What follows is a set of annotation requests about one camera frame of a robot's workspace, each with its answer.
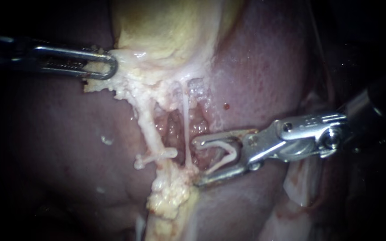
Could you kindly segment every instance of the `white fibrous tissue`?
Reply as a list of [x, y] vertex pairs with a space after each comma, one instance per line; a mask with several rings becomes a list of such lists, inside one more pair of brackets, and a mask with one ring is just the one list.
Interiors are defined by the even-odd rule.
[[[217, 43], [233, 25], [240, 0], [113, 1], [111, 5], [117, 73], [108, 80], [87, 79], [85, 92], [109, 89], [127, 100], [144, 135], [147, 152], [138, 154], [135, 169], [157, 166], [147, 208], [146, 240], [177, 240], [197, 202], [192, 179], [199, 169], [189, 148], [189, 109], [201, 98], [188, 83], [209, 84]], [[90, 63], [87, 70], [102, 70]], [[160, 112], [178, 110], [184, 124], [185, 164], [173, 162], [177, 150], [165, 147], [156, 129]]]

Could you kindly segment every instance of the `metal grasper jaw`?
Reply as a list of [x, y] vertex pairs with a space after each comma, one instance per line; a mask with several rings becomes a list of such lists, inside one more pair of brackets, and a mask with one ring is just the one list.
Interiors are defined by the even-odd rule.
[[[88, 71], [89, 62], [102, 63], [103, 71]], [[29, 37], [0, 36], [0, 67], [16, 71], [109, 79], [117, 72], [117, 60], [107, 52], [54, 44]]]
[[[210, 135], [203, 135], [198, 136], [192, 140], [192, 144], [197, 149], [205, 149], [208, 146], [216, 147], [217, 145], [213, 145], [218, 142], [239, 142], [242, 143], [243, 138], [252, 133], [258, 133], [258, 129], [243, 129], [243, 130], [233, 130], [233, 131], [227, 131], [227, 132], [221, 132], [221, 133], [215, 133]], [[236, 158], [239, 159], [239, 153], [236, 153]], [[196, 182], [195, 185], [198, 187], [204, 187], [209, 186], [211, 184], [217, 184], [220, 182], [223, 182], [225, 180], [232, 179], [234, 177], [242, 176], [248, 171], [246, 166], [238, 162], [236, 165], [224, 168], [222, 170], [216, 170], [212, 173], [204, 173], [202, 176], [200, 176]]]
[[260, 169], [269, 158], [284, 162], [298, 161], [312, 155], [326, 158], [338, 150], [344, 138], [345, 126], [344, 115], [326, 113], [275, 120], [260, 132], [247, 129], [196, 137], [193, 139], [196, 147], [234, 140], [240, 141], [242, 147], [236, 165], [205, 173], [195, 184], [205, 187], [242, 176]]

